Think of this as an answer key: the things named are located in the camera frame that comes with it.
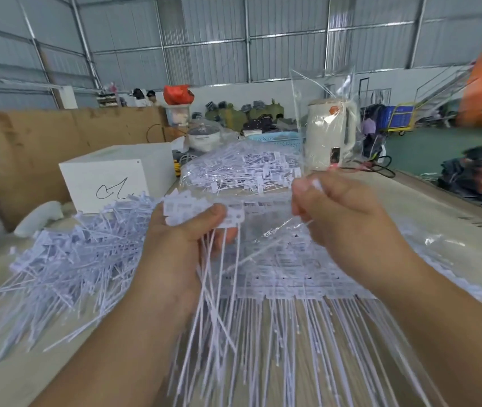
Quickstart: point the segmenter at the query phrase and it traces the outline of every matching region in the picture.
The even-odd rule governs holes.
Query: hand
[[[145,237],[141,260],[132,287],[144,295],[156,295],[161,302],[179,308],[188,318],[196,309],[201,283],[196,273],[200,259],[202,237],[215,229],[226,217],[226,207],[212,205],[203,213],[179,226],[168,226],[160,203],[152,213]],[[217,230],[213,251],[220,250],[225,230]],[[236,228],[226,231],[226,242],[237,235]]]
[[[313,220],[312,239],[364,287],[393,280],[396,270],[420,260],[365,184],[319,172],[294,180],[292,193],[292,213]]]

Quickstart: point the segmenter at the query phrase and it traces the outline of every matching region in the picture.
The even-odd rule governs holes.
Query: right hand
[[[394,273],[420,260],[371,188],[339,173],[317,172],[294,180],[292,213],[312,220],[312,239],[368,289],[393,280]]]

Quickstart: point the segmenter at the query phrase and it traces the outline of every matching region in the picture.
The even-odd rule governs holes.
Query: left hand
[[[200,260],[202,237],[217,228],[226,217],[226,207],[212,205],[203,213],[178,226],[168,226],[163,203],[156,206],[149,222],[143,252],[130,290],[142,290],[169,302],[189,317],[197,307],[201,283],[196,273]],[[213,250],[220,250],[225,230],[217,230]],[[236,228],[226,231],[226,242],[237,235]]]

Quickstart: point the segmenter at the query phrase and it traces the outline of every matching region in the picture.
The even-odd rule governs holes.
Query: red plastic bag
[[[164,86],[164,101],[169,105],[192,104],[194,95],[188,89],[188,84],[181,86]]]

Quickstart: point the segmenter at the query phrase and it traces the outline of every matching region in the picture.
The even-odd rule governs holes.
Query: staircase
[[[471,64],[457,68],[448,67],[440,74],[416,90],[414,121],[417,122],[431,115],[441,105],[447,103],[452,97],[464,90],[473,71]]]

